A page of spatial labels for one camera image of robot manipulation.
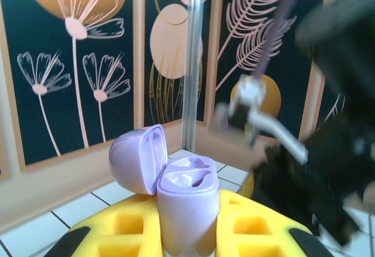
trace white tile floor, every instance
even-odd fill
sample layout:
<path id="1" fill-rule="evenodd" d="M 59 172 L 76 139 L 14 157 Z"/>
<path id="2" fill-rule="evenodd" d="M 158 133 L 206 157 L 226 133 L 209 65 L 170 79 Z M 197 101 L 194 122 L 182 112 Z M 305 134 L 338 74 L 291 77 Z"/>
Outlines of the white tile floor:
<path id="1" fill-rule="evenodd" d="M 181 150 L 170 158 L 192 155 Z M 238 191 L 246 172 L 216 163 L 219 187 Z M 75 223 L 117 203 L 132 192 L 124 190 L 116 182 L 92 191 L 37 219 L 0 235 L 0 257 L 43 257 L 48 250 Z M 321 238 L 324 245 L 337 257 L 375 257 L 375 217 L 352 208 L 351 215 L 361 223 L 363 232 L 347 248 L 340 248 L 327 234 Z"/>

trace metal pole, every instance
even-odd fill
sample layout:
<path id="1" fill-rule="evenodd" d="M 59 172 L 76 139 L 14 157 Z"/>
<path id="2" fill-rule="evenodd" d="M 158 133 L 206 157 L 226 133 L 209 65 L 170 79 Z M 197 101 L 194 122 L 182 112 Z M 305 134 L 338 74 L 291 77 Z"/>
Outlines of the metal pole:
<path id="1" fill-rule="evenodd" d="M 203 0 L 190 0 L 182 108 L 182 149 L 190 152 L 195 147 L 202 24 Z"/>

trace open case lid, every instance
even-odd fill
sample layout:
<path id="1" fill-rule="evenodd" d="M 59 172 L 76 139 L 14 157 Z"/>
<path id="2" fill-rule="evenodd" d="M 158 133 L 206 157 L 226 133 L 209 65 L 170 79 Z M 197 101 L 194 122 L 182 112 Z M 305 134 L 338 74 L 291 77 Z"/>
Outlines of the open case lid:
<path id="1" fill-rule="evenodd" d="M 115 181 L 138 194 L 153 195 L 168 161 L 163 127 L 160 124 L 136 129 L 117 138 L 109 154 Z"/>

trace beige wall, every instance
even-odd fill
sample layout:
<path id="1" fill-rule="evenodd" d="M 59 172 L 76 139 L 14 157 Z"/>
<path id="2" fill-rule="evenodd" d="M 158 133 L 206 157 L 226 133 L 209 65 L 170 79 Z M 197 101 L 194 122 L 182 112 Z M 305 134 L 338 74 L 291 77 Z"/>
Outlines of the beige wall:
<path id="1" fill-rule="evenodd" d="M 110 182 L 109 145 L 83 155 L 49 164 L 31 172 L 19 170 L 16 142 L 0 56 L 0 124 L 8 178 L 0 180 L 0 232 Z M 181 148 L 181 122 L 165 128 L 170 153 Z"/>

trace flower illustration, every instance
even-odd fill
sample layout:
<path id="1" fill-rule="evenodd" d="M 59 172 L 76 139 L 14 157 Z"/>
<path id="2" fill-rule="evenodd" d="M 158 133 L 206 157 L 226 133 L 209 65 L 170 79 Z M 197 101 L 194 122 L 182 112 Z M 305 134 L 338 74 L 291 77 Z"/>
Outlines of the flower illustration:
<path id="1" fill-rule="evenodd" d="M 40 53 L 35 65 L 30 53 L 25 52 L 18 55 L 17 63 L 26 81 L 32 87 L 33 92 L 38 96 L 48 134 L 56 154 L 61 156 L 49 127 L 42 96 L 68 87 L 71 84 L 70 74 L 63 74 L 65 66 L 60 61 L 58 52 L 53 56 L 51 54 Z"/>
<path id="2" fill-rule="evenodd" d="M 37 0 L 50 13 L 62 18 L 72 40 L 74 86 L 84 147 L 88 147 L 79 89 L 77 40 L 113 39 L 124 34 L 124 19 L 112 18 L 125 0 Z"/>
<path id="3" fill-rule="evenodd" d="M 131 89 L 130 80 L 124 79 L 125 67 L 121 63 L 123 55 L 116 58 L 104 55 L 98 66 L 95 53 L 83 56 L 82 64 L 87 81 L 93 91 L 94 98 L 98 102 L 101 133 L 105 142 L 105 131 L 101 103 L 108 99 L 126 94 Z"/>

